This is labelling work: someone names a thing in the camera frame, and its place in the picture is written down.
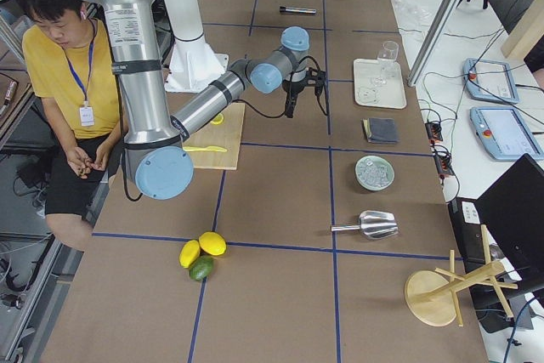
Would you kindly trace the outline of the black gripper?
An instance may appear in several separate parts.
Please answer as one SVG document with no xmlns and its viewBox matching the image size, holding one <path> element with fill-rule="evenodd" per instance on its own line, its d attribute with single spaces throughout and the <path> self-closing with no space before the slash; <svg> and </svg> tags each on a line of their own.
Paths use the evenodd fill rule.
<svg viewBox="0 0 544 363">
<path fill-rule="evenodd" d="M 305 71 L 295 72 L 282 82 L 286 92 L 285 116 L 294 117 L 294 111 L 298 102 L 298 95 L 306 88 L 313 87 L 314 95 L 320 98 L 326 85 L 326 73 L 315 68 L 308 68 Z"/>
</svg>

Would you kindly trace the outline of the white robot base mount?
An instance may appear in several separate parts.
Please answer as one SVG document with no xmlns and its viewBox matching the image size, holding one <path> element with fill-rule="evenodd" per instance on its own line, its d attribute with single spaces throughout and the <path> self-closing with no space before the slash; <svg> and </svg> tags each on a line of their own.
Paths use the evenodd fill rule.
<svg viewBox="0 0 544 363">
<path fill-rule="evenodd" d="M 229 57 L 207 43 L 198 0 L 164 0 L 174 46 L 165 89 L 198 93 L 226 71 Z"/>
</svg>

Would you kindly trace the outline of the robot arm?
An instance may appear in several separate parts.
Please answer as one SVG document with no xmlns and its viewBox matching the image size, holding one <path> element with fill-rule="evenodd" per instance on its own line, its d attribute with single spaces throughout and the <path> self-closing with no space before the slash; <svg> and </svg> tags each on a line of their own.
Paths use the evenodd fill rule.
<svg viewBox="0 0 544 363">
<path fill-rule="evenodd" d="M 294 106 L 306 87 L 325 85 L 301 27 L 285 29 L 266 58 L 230 62 L 208 45 L 197 0 L 88 1 L 104 10 L 129 126 L 122 169 L 150 198 L 170 199 L 187 188 L 194 166 L 183 142 L 247 88 L 283 88 Z"/>
</svg>

